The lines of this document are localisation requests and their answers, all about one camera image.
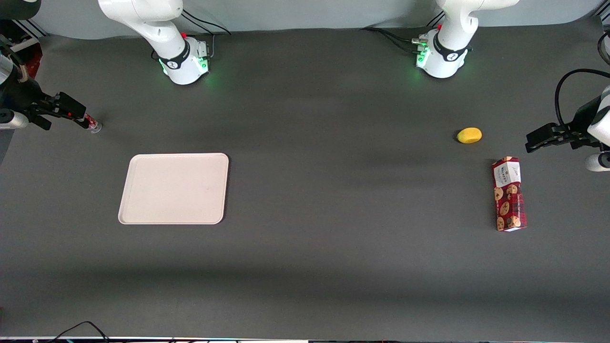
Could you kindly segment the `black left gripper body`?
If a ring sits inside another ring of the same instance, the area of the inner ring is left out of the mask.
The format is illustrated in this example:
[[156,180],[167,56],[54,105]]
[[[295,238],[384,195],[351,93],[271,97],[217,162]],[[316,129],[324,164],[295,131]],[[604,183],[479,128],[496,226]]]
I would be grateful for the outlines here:
[[602,143],[588,133],[588,127],[593,123],[601,102],[601,96],[590,100],[581,106],[571,122],[567,124],[570,132],[570,147],[573,150],[584,146],[602,149]]

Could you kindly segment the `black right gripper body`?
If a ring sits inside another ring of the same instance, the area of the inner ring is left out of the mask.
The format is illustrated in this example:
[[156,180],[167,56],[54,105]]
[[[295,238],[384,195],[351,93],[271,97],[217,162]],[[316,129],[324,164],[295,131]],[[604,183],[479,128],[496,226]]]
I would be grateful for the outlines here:
[[33,124],[50,130],[51,121],[44,118],[52,111],[52,96],[44,93],[37,82],[20,82],[18,76],[1,77],[1,130],[19,130]]

